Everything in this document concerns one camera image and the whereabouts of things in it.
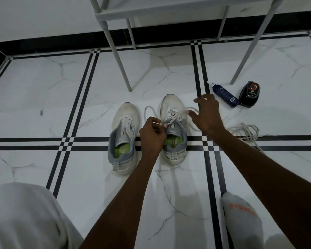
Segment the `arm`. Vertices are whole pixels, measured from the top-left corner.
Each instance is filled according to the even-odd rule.
[[[142,158],[118,194],[92,227],[80,249],[134,248],[145,190],[166,140],[166,124],[149,117],[140,130]]]
[[[199,115],[188,113],[196,126],[228,155],[295,248],[311,248],[311,183],[229,133],[213,95],[194,101]]]

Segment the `forearm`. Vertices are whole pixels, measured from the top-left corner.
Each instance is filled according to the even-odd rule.
[[[80,248],[134,248],[154,159],[142,158]]]
[[[211,136],[232,160],[291,242],[297,248],[303,244],[311,246],[311,183],[225,129]]]

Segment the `shoe tongue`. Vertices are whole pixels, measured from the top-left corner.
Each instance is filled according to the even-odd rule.
[[[115,137],[115,147],[123,144],[123,143],[129,143],[129,137],[127,136],[125,130],[127,118],[123,118],[120,122],[120,125],[118,126],[116,137]]]
[[[172,124],[168,125],[166,129],[166,134],[175,135],[182,138],[181,128],[178,124],[178,120],[175,120]]]

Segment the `white pants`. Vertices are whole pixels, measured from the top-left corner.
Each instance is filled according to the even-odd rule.
[[[0,186],[0,249],[77,249],[82,242],[49,190],[23,183]]]

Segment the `chair leg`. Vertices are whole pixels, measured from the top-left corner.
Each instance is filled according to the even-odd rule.
[[[247,62],[248,58],[250,57],[253,49],[255,48],[255,46],[257,45],[259,39],[261,38],[261,36],[263,35],[267,25],[269,24],[270,20],[272,19],[275,11],[277,10],[277,8],[280,6],[280,4],[282,3],[283,0],[273,0],[270,10],[268,11],[267,15],[265,16],[256,36],[254,37],[253,41],[251,42],[249,49],[247,50],[246,54],[244,55],[240,65],[238,66],[238,69],[236,70],[230,84],[234,84],[235,80],[237,79],[238,75],[240,74],[240,72],[242,71],[245,63]]]
[[[118,54],[118,52],[117,52],[117,50],[116,50],[115,44],[114,44],[114,42],[113,42],[112,36],[111,36],[111,34],[109,33],[107,22],[106,22],[106,21],[99,21],[99,24],[100,24],[102,30],[103,30],[104,33],[105,33],[105,36],[106,36],[107,41],[108,41],[108,43],[109,43],[109,46],[111,47],[111,50],[112,50],[113,55],[114,55],[114,57],[115,57],[115,60],[116,60],[118,66],[119,66],[119,68],[120,68],[121,73],[122,73],[124,82],[125,82],[126,85],[127,85],[128,91],[131,92],[132,89],[131,89],[131,86],[130,86],[130,84],[129,84],[129,80],[128,80],[126,71],[124,70],[124,67],[123,67],[123,65],[122,65],[120,56],[119,56],[119,54]]]
[[[133,31],[131,30],[131,25],[130,25],[129,18],[126,19],[126,22],[127,22],[127,26],[128,26],[128,30],[129,30],[129,35],[130,35],[131,43],[133,44],[134,50],[136,50],[134,35],[133,35]]]
[[[219,41],[220,37],[221,37],[221,33],[222,30],[224,28],[224,22],[226,21],[227,15],[228,15],[228,11],[229,11],[229,5],[226,6],[226,8],[224,9],[224,16],[222,17],[222,21],[221,21],[221,25],[219,28],[219,32],[218,32],[218,36],[216,37],[216,41]]]

